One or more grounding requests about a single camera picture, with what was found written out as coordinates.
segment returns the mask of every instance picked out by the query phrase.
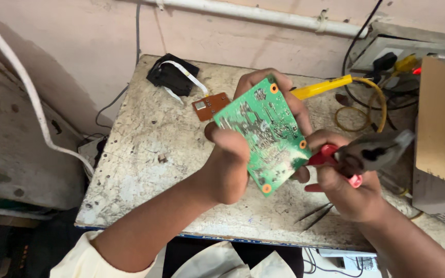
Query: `brown circuit board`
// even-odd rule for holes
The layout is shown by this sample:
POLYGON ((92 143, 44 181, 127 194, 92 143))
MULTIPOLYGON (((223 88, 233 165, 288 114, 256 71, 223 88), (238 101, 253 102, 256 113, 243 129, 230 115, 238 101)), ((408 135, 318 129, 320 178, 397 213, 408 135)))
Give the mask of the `brown circuit board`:
POLYGON ((212 117, 230 104, 231 101, 227 98, 225 92, 210 95, 206 98, 192 102, 193 110, 197 113, 198 119, 201 122, 212 119, 212 117))

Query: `white cable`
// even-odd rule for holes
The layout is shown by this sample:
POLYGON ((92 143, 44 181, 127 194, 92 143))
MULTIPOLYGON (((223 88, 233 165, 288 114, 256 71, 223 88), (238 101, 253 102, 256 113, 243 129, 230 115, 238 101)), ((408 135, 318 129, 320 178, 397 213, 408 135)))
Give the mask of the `white cable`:
POLYGON ((168 92, 171 95, 171 97, 176 98, 179 102, 181 102, 184 105, 183 100, 180 97, 178 97, 173 91, 171 91, 170 88, 166 86, 163 86, 163 88, 164 90, 166 90, 166 92, 168 92))
POLYGON ((190 80, 192 80, 192 82, 194 82, 195 85, 197 85, 199 88, 202 89, 202 91, 204 92, 205 97, 209 96, 209 91, 207 90, 207 88, 204 86, 204 84, 202 84, 200 81, 198 81, 191 73, 189 73, 189 71, 187 71, 182 65, 173 62, 173 61, 164 61, 161 63, 170 63, 172 65, 174 65, 175 67, 177 67, 183 74, 185 74, 190 80))
POLYGON ((87 169, 89 169, 89 172, 93 174, 94 169, 90 165, 89 161, 87 161, 83 156, 69 149, 58 147, 51 140, 51 134, 49 133, 49 129, 47 127, 46 116, 44 115, 44 111, 42 110, 42 105, 40 104, 39 95, 37 94, 34 84, 32 83, 30 76, 28 75, 27 71, 23 67, 18 57, 15 55, 13 50, 11 50, 11 48, 3 39, 3 37, 1 37, 1 35, 0 35, 0 50, 1 52, 3 52, 4 56, 9 60, 13 68, 16 70, 16 72, 22 79, 23 84, 25 85, 25 89, 27 89, 27 93, 29 94, 32 106, 34 106, 37 119, 39 120, 40 129, 42 129, 42 135, 44 136, 44 140, 46 141, 47 146, 53 150, 57 150, 75 156, 76 158, 81 160, 83 164, 87 167, 87 169))

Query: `gray cable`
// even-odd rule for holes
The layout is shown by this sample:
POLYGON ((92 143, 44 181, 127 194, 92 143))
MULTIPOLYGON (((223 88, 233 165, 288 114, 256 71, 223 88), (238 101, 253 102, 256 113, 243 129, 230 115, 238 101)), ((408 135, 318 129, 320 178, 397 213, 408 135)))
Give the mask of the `gray cable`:
MULTIPOLYGON (((136 16, 135 16, 135 20, 136 20, 136 63, 135 66, 139 64, 140 61, 140 23, 139 23, 139 19, 140 19, 140 0, 139 2, 136 4, 136 16)), ((128 89, 129 84, 121 91, 121 93, 106 107, 102 108, 101 110, 99 110, 99 112, 97 112, 97 116, 96 116, 96 125, 103 127, 103 128, 108 128, 108 129, 112 129, 112 127, 110 126, 105 126, 105 125, 101 125, 100 123, 97 123, 97 119, 99 118, 99 115, 102 113, 102 111, 108 109, 109 107, 111 107, 111 105, 113 105, 122 95, 124 92, 126 92, 126 90, 128 89)))

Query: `printed circuit board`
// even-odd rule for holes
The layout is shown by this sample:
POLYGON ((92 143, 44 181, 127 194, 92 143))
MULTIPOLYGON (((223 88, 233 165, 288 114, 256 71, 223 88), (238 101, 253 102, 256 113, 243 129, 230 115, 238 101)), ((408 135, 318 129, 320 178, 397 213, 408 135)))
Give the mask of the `printed circuit board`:
POLYGON ((266 197, 312 156, 273 75, 233 100, 214 120, 245 137, 248 172, 266 197))

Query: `hand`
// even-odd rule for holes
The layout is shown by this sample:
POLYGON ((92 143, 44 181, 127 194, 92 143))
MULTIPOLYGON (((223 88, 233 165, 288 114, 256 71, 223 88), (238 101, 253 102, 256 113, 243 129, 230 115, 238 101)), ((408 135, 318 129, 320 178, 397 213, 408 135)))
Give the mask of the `hand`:
MULTIPOLYGON (((312 152, 324 144, 344 146, 349 140, 324 129, 306 138, 312 152)), ((381 197, 380 182, 375 171, 363 174, 363 183, 353 188, 332 166, 317 167, 317 180, 327 198, 341 215, 353 222, 368 222, 378 218, 387 204, 381 197)))
MULTIPOLYGON (((238 98, 267 75, 273 74, 277 86, 282 92, 291 113, 296 119, 302 133, 312 133, 312 126, 306 106, 289 90, 293 82, 275 69, 258 70, 243 75, 236 87, 234 98, 238 98)), ((197 172, 198 178, 204 180, 202 188, 206 195, 216 203, 232 204, 245 193, 248 183, 247 164, 250 161, 250 148, 245 138, 236 131, 219 129, 214 122, 207 124, 205 136, 216 146, 205 165, 197 172)), ((308 181, 310 174, 305 167, 295 176, 302 182, 308 181)))

